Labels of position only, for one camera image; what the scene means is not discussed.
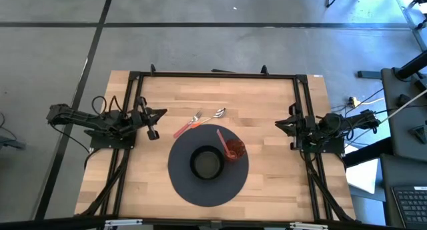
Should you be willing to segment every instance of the wooden tabletop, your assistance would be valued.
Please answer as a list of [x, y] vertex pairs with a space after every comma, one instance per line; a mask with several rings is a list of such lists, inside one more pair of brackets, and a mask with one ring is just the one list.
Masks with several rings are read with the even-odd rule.
[[[105, 93], [123, 102], [129, 71], [112, 71]], [[326, 86], [321, 76], [308, 76], [315, 115], [330, 111]], [[147, 130], [137, 133], [131, 151], [120, 213], [122, 217], [168, 219], [227, 219], [258, 221], [311, 221], [312, 204], [306, 167], [297, 151], [290, 151], [292, 138], [274, 126], [289, 117], [295, 102], [291, 80], [224, 79], [196, 77], [144, 77], [142, 95], [148, 107], [167, 108], [155, 129], [160, 139], [150, 141]], [[303, 109], [306, 111], [304, 94]], [[249, 174], [243, 189], [231, 201], [217, 207], [199, 207], [182, 199], [173, 189], [167, 160], [175, 139], [173, 134], [202, 109], [202, 120], [225, 107], [222, 119], [209, 123], [227, 127], [245, 144]], [[88, 162], [79, 199], [80, 213], [89, 207], [105, 185], [111, 149], [102, 149]], [[336, 201], [355, 217], [342, 162], [323, 154], [328, 189]], [[113, 189], [108, 213], [112, 212]], [[322, 195], [318, 191], [324, 218]]]

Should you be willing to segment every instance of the fork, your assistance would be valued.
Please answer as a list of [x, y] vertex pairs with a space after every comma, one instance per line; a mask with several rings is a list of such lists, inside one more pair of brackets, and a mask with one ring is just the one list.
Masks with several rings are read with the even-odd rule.
[[186, 123], [180, 130], [178, 130], [175, 134], [173, 134], [173, 138], [178, 138], [191, 124], [193, 124], [195, 121], [199, 120], [201, 117], [201, 110], [199, 110], [194, 116], [191, 121]]

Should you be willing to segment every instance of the white cable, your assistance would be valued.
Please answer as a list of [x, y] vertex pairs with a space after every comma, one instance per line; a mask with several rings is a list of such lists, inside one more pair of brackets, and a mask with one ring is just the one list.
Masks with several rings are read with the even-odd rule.
[[376, 102], [381, 101], [381, 100], [384, 100], [384, 98], [382, 97], [382, 98], [380, 98], [380, 99], [373, 100], [373, 101], [371, 101], [371, 102], [369, 102], [369, 103], [361, 103], [361, 105], [369, 105], [369, 104], [373, 104], [373, 103], [376, 103]]
[[373, 98], [373, 96], [375, 96], [377, 93], [381, 92], [383, 89], [384, 89], [384, 88], [381, 88], [380, 90], [378, 90], [378, 91], [376, 91], [374, 94], [372, 94], [369, 98], [367, 98], [367, 99], [363, 100], [363, 101], [362, 101], [360, 104], [358, 104], [357, 106], [354, 106], [352, 109], [350, 109], [348, 112], [346, 112], [346, 116], [345, 116], [345, 117], [347, 117], [347, 114], [348, 114], [349, 112], [351, 112], [351, 111], [355, 110], [356, 108], [358, 108], [359, 106], [361, 106], [361, 104], [362, 104], [362, 103], [365, 103], [367, 100], [369, 100], [369, 99]]
[[[409, 104], [411, 104], [413, 101], [417, 100], [417, 98], [423, 96], [425, 93], [427, 93], [427, 90], [423, 91], [422, 93], [418, 94], [416, 97], [414, 97], [413, 99], [411, 99], [409, 102], [405, 103], [405, 105], [401, 106], [399, 109], [397, 109], [395, 112], [393, 112], [390, 116], [388, 116], [386, 119], [382, 120], [380, 125], [389, 120], [390, 118], [392, 118], [393, 116], [395, 116], [396, 114], [398, 114], [401, 110], [403, 110], [406, 106], [408, 106]], [[360, 134], [359, 136], [357, 136], [357, 138], [355, 138], [351, 143], [349, 143], [347, 146], [345, 146], [344, 148], [348, 147], [350, 144], [352, 144], [353, 142], [355, 142], [359, 137], [365, 135], [365, 133], [371, 131], [371, 129], [366, 130], [365, 132], [363, 132], [362, 134]]]

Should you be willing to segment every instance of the concrete floor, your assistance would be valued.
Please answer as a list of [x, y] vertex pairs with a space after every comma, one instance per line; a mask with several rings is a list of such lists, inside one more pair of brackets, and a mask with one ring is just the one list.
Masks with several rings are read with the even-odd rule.
[[[104, 2], [0, 0], [0, 22], [98, 22]], [[406, 22], [396, 0], [337, 0], [329, 9], [324, 0], [113, 0], [106, 21]], [[33, 216], [59, 136], [45, 117], [50, 104], [70, 104], [94, 32], [0, 28], [0, 111], [5, 127], [27, 144], [24, 151], [0, 151], [0, 222]], [[257, 73], [265, 64], [270, 73], [323, 75], [330, 105], [337, 106], [349, 96], [363, 99], [382, 88], [380, 81], [356, 78], [357, 71], [399, 67], [420, 52], [409, 29], [104, 29], [79, 109], [92, 111], [91, 100], [104, 94], [111, 70], [147, 71], [151, 63], [158, 71]], [[383, 110], [385, 104], [369, 108]], [[373, 143], [389, 134], [384, 124], [378, 134], [366, 134], [358, 142]], [[82, 128], [74, 127], [71, 135], [89, 145]], [[69, 142], [48, 218], [73, 215], [86, 155]]]

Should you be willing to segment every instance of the black keyboard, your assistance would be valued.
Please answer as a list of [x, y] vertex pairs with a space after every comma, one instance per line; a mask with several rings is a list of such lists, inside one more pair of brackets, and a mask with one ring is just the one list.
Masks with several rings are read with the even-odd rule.
[[427, 187], [392, 187], [405, 228], [427, 229]]

